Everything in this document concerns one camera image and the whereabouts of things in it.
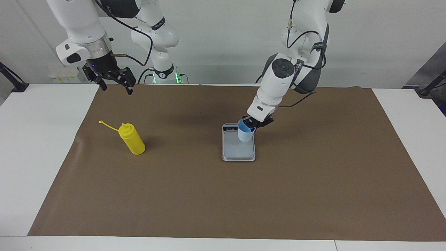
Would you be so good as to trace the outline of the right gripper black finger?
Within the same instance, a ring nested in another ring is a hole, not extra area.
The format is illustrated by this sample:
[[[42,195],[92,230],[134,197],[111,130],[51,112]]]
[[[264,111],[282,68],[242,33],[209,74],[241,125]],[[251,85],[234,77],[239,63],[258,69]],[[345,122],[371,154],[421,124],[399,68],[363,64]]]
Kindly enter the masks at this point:
[[[132,95],[136,79],[129,67],[113,71],[113,81],[123,86],[128,95]]]
[[[88,81],[97,84],[103,92],[107,90],[107,85],[102,79],[102,74],[97,75],[88,65],[83,66],[83,73],[85,74]]]

